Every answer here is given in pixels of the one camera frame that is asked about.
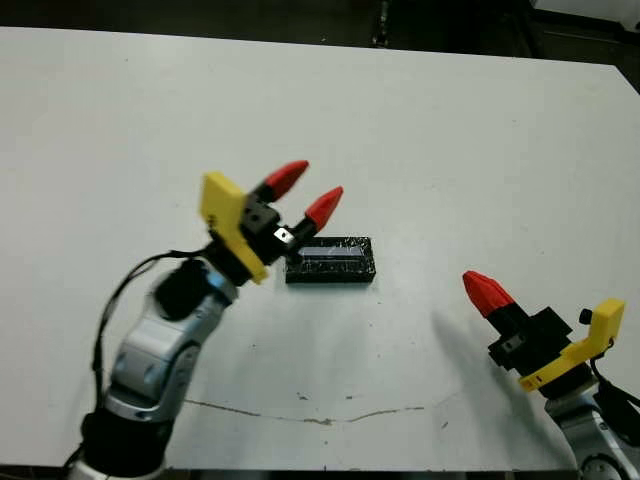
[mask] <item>crack on table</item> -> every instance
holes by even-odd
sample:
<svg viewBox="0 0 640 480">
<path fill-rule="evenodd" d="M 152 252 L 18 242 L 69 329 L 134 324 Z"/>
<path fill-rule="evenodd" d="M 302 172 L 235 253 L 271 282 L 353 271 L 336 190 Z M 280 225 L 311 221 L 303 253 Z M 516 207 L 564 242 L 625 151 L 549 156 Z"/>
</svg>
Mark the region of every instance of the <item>crack on table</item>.
<svg viewBox="0 0 640 480">
<path fill-rule="evenodd" d="M 261 417 L 261 418 L 268 418 L 271 420 L 282 420 L 285 422 L 297 422 L 297 423 L 312 423 L 315 425 L 322 425 L 324 427 L 330 427 L 336 423 L 356 423 L 359 422 L 361 420 L 364 420 L 366 418 L 371 418 L 371 417 L 375 417 L 378 415 L 390 415 L 390 414 L 394 414 L 394 413 L 402 413 L 402 412 L 410 412 L 410 411 L 417 411 L 417 410 L 424 410 L 425 407 L 422 406 L 418 406 L 418 407 L 403 407 L 403 408 L 388 408 L 388 409 L 384 409 L 384 410 L 376 410 L 375 412 L 369 412 L 369 413 L 365 413 L 363 415 L 359 415 L 357 417 L 354 418 L 347 418 L 347 419 L 336 419 L 336 418 L 292 418 L 292 417 L 279 417 L 279 416 L 275 416 L 275 415 L 265 415 L 262 413 L 258 413 L 258 412 L 251 412 L 249 410 L 241 410 L 239 408 L 232 408 L 232 407 L 225 407 L 224 405 L 219 405 L 217 403 L 210 403 L 210 402 L 201 402 L 198 400 L 191 400 L 189 398 L 185 399 L 184 401 L 185 403 L 190 403 L 192 405 L 198 405 L 201 407 L 207 407 L 207 408 L 214 408 L 216 410 L 222 410 L 225 412 L 231 412 L 231 413 L 238 413 L 240 415 L 247 415 L 249 417 Z"/>
</svg>

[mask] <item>table surface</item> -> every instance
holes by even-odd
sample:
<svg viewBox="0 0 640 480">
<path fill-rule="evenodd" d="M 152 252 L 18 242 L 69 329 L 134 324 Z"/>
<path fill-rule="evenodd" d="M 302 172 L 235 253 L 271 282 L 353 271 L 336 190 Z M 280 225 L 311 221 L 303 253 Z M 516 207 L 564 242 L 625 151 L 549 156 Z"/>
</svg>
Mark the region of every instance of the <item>table surface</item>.
<svg viewBox="0 0 640 480">
<path fill-rule="evenodd" d="M 0 65 L 0 462 L 75 447 L 104 301 L 138 260 L 207 241 L 202 173 L 249 189 L 299 158 L 284 218 L 344 185 L 323 233 L 371 236 L 377 277 L 288 287 L 279 263 L 243 288 L 169 465 L 571 468 L 542 397 L 488 358 L 467 269 L 574 340 L 581 308 L 626 299 L 602 369 L 640 391 L 640 97 L 614 67 L 16 28 Z M 109 365 L 163 268 L 121 302 Z"/>
</svg>

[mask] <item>wire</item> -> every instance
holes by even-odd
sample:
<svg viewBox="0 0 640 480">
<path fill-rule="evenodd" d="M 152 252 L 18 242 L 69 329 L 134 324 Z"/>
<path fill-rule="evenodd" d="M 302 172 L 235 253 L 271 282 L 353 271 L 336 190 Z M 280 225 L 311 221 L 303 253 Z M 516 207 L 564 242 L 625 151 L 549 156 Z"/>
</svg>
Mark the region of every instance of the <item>wire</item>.
<svg viewBox="0 0 640 480">
<path fill-rule="evenodd" d="M 625 400 L 627 400 L 629 403 L 631 403 L 632 405 L 635 405 L 636 407 L 640 408 L 640 398 L 638 397 L 634 397 L 633 395 L 631 395 L 628 392 L 625 392 L 624 390 L 622 390 L 621 388 L 616 387 L 613 383 L 611 383 L 609 380 L 607 380 L 598 370 L 598 367 L 596 366 L 596 360 L 599 360 L 603 357 L 604 355 L 600 355 L 598 357 L 592 358 L 589 361 L 589 365 L 591 366 L 591 370 L 593 370 L 593 374 L 596 376 L 596 378 L 598 379 L 598 381 L 605 387 L 612 389 L 615 393 L 619 394 L 620 396 L 622 396 Z"/>
<path fill-rule="evenodd" d="M 104 310 L 102 311 L 102 316 L 100 317 L 100 324 L 98 326 L 98 334 L 96 335 L 96 341 L 93 346 L 93 361 L 91 362 L 91 369 L 93 370 L 93 374 L 95 377 L 95 389 L 96 389 L 96 407 L 98 410 L 103 406 L 104 403 L 104 395 L 102 392 L 103 382 L 104 382 L 104 370 L 102 368 L 102 338 L 104 336 L 104 330 L 113 315 L 116 307 L 118 306 L 118 300 L 120 299 L 120 295 L 127 287 L 127 285 L 134 279 L 138 278 L 140 275 L 151 270 L 160 260 L 163 258 L 191 258 L 197 255 L 200 255 L 202 250 L 196 250 L 193 252 L 181 252 L 178 250 L 170 250 L 166 253 L 160 253 L 157 255 L 153 255 L 142 262 L 138 263 L 135 267 L 133 267 L 129 273 L 122 279 L 122 281 L 118 284 L 118 287 L 109 297 Z"/>
<path fill-rule="evenodd" d="M 80 443 L 80 445 L 78 445 L 78 448 L 76 448 L 73 451 L 73 453 L 71 453 L 71 455 L 69 455 L 69 458 L 67 458 L 67 460 L 64 462 L 64 465 L 62 465 L 62 468 L 58 472 L 57 480 L 64 480 L 65 478 L 67 478 L 67 474 L 69 473 L 69 470 L 71 469 L 71 465 L 73 465 L 75 463 L 75 461 L 80 456 L 80 453 L 82 453 L 82 447 L 83 446 L 84 446 L 84 444 Z"/>
<path fill-rule="evenodd" d="M 7 478 L 9 480 L 29 480 L 27 477 L 18 477 L 17 475 L 9 475 L 8 473 L 0 472 L 0 478 Z"/>
</svg>

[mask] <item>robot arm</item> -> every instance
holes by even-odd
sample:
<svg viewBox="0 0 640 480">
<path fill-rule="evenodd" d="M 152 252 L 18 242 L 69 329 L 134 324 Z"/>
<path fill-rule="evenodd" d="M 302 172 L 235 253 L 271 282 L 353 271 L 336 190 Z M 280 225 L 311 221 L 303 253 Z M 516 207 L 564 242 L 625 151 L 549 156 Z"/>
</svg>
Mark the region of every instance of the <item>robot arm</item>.
<svg viewBox="0 0 640 480">
<path fill-rule="evenodd" d="M 193 254 L 167 255 L 186 260 L 151 287 L 140 319 L 120 345 L 104 393 L 100 338 L 106 320 L 101 322 L 94 362 L 96 409 L 83 422 L 71 478 L 153 478 L 162 471 L 200 349 L 237 299 L 238 287 L 250 279 L 260 283 L 266 266 L 295 255 L 338 204 L 341 187 L 320 197 L 295 227 L 280 225 L 269 203 L 284 195 L 307 166 L 286 165 L 248 195 L 218 172 L 205 175 L 201 214 L 212 242 Z M 106 312 L 112 308 L 110 302 Z"/>
<path fill-rule="evenodd" d="M 463 281 L 500 333 L 489 355 L 498 366 L 515 368 L 525 391 L 547 398 L 545 410 L 571 446 L 581 478 L 640 479 L 640 414 L 632 406 L 640 402 L 595 365 L 617 338 L 624 302 L 609 299 L 593 312 L 583 310 L 580 323 L 590 325 L 589 335 L 571 343 L 571 328 L 550 307 L 529 317 L 495 280 L 466 272 Z"/>
</svg>

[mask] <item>red fingertip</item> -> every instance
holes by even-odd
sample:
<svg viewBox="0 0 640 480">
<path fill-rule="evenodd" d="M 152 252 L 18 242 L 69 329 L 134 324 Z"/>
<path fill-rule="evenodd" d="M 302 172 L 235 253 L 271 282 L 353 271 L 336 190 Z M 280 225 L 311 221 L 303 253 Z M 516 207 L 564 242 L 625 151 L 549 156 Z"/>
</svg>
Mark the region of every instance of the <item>red fingertip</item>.
<svg viewBox="0 0 640 480">
<path fill-rule="evenodd" d="M 462 275 L 462 281 L 469 299 L 484 318 L 487 318 L 497 308 L 515 303 L 511 295 L 498 282 L 480 273 L 471 270 L 465 272 Z"/>
<path fill-rule="evenodd" d="M 278 200 L 287 193 L 308 166 L 309 162 L 306 160 L 298 160 L 297 162 L 287 163 L 284 167 L 269 175 L 264 183 L 273 190 L 273 201 Z"/>
<path fill-rule="evenodd" d="M 342 192 L 342 187 L 336 187 L 322 195 L 305 210 L 305 215 L 316 225 L 318 232 L 327 224 L 329 217 L 338 206 Z"/>
</svg>

